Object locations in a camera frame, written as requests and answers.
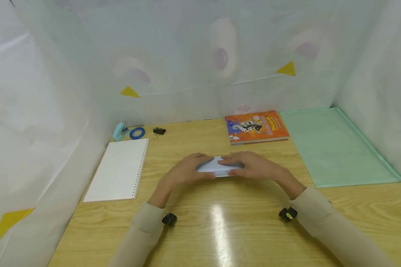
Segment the hand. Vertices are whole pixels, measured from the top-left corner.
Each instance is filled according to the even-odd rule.
[[[213,158],[202,153],[191,154],[183,158],[159,180],[148,203],[158,208],[164,208],[169,195],[177,185],[201,179],[214,179],[215,175],[212,172],[198,172],[197,170],[200,164]]]
[[[222,156],[223,160],[218,163],[230,165],[243,163],[244,169],[232,169],[229,175],[241,176],[252,179],[272,179],[276,182],[277,179],[289,172],[286,168],[266,159],[265,157],[255,154],[254,152],[236,152],[230,155]]]
[[[191,154],[178,162],[162,179],[173,186],[201,179],[214,179],[215,175],[212,172],[198,172],[197,170],[199,165],[213,159],[214,157],[202,153]]]
[[[306,187],[297,180],[288,169],[254,152],[236,152],[223,156],[218,163],[223,165],[243,163],[245,168],[232,169],[230,175],[253,179],[272,179],[293,200],[300,196]]]

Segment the white notebook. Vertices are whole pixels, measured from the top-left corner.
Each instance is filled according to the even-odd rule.
[[[109,143],[83,202],[134,199],[147,146],[148,138]]]

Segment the wood grain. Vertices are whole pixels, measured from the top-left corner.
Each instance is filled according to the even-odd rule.
[[[50,267],[105,267],[141,203],[157,181],[194,152],[223,155],[250,150],[290,169],[313,186],[291,140],[230,146],[224,120],[157,125],[167,129],[150,144],[135,200],[80,202]],[[319,189],[401,266],[401,183]],[[165,228],[145,266],[340,266],[297,221],[278,218],[288,198],[271,181],[219,178],[176,189],[167,208],[178,216]]]

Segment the left hand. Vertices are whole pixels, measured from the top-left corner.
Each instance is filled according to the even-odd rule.
[[[164,208],[169,195],[177,185],[202,179],[214,179],[215,175],[212,172],[198,172],[197,170],[200,164],[213,158],[202,153],[191,154],[183,158],[159,180],[148,203],[158,208]]]
[[[197,168],[202,163],[214,159],[202,153],[191,154],[178,162],[169,172],[162,178],[172,186],[182,183],[194,182],[202,179],[214,179],[212,172],[198,172]]]

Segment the roll of tape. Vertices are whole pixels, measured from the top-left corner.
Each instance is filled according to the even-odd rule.
[[[134,136],[135,132],[141,131],[141,133],[137,136]],[[129,137],[133,140],[137,140],[142,138],[146,133],[146,130],[144,130],[143,127],[136,127],[135,129],[133,129],[130,133],[129,133]]]

